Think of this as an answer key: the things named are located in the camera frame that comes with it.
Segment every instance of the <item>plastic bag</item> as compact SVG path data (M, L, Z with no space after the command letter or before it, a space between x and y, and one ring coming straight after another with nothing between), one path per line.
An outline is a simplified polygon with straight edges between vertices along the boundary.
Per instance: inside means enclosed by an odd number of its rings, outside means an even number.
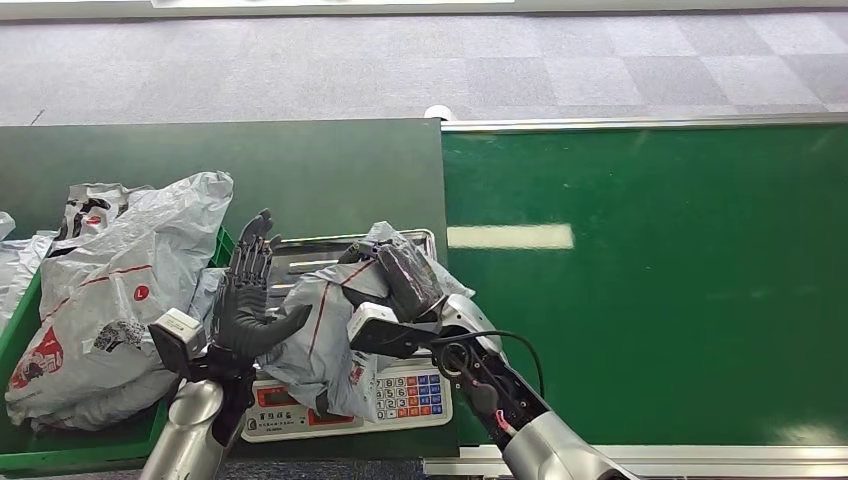
M161 190L120 187L131 192L121 215L42 263L42 326L6 393L13 423L98 429L167 392L176 376L146 326L169 308L188 309L232 186L206 172Z
M151 186L126 188L119 183L71 185L54 250L82 245L109 228Z
M212 339L212 307L215 305L215 294L218 293L218 285L224 279L229 268L204 268L197 281L197 288L188 306L188 316L203 325L206 331L206 340Z
M0 212L0 240L13 228L12 217ZM39 231L26 240L0 241L0 332L18 308L55 235L56 232Z
M374 224L368 241L409 243L386 222ZM445 294L472 296L448 271L427 259ZM385 297L388 286L374 261L333 265L304 274L283 302L286 312L297 305L312 305L306 325L273 351L259 358L262 369L288 386L288 393L307 407L317 409L318 397L326 392L327 411L376 421L375 384L379 371L393 359L352 351L347 323L353 306L341 285L359 292Z

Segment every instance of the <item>grey carpet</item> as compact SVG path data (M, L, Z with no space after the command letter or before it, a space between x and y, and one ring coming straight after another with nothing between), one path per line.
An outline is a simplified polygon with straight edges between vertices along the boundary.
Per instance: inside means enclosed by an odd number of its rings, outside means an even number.
M0 24L0 124L848 110L848 13Z

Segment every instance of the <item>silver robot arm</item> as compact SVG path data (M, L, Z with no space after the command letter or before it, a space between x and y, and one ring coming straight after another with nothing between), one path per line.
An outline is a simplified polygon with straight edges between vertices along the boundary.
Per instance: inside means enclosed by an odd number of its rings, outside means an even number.
M498 337L463 338L494 330L474 302L451 295L441 320L440 331L450 333L431 341L437 366L459 386L516 479L637 480L580 438L509 367Z
M506 360L499 335L515 335L495 330L470 299L445 296L416 252L408 245L360 249L359 255L378 260L390 295L375 299L345 292L348 300L355 307L366 301L389 306L397 321L365 321L351 348L399 358L429 348L433 364L465 397L518 480L638 480L551 410Z
M242 231L230 268L216 293L212 341L197 320L171 309L150 325L165 368L184 378L168 410L168 422L144 465L144 480L211 480L253 405L255 357L306 323L311 307L285 318L267 317L265 298L273 222L263 210Z

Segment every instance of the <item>metal tray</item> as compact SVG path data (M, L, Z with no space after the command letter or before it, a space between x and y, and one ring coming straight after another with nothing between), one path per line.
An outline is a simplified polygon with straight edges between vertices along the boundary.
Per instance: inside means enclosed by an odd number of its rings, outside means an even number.
M426 229L399 232L421 249L424 255L436 260L436 238ZM268 288L268 311L275 312L304 273L317 272L335 265L347 247L365 235L299 238L286 240L274 249Z

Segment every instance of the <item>black cable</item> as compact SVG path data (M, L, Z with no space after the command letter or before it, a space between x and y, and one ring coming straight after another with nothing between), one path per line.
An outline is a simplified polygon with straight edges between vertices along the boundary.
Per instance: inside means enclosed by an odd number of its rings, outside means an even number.
M490 335L514 338L523 343L524 346L527 347L528 350L530 350L530 355L533 356L533 362L536 364L536 374L539 377L539 396L545 398L545 380L544 376L542 375L542 362L541 360L539 360L539 354L536 353L536 349L533 348L533 344L531 344L529 340L522 337L521 335L518 335L517 333L508 332L506 330L487 330L483 332L464 333L462 335L454 335L452 337L437 338L435 340L431 340L430 343L439 345L442 343L456 342L458 340L468 340L470 338L488 337Z

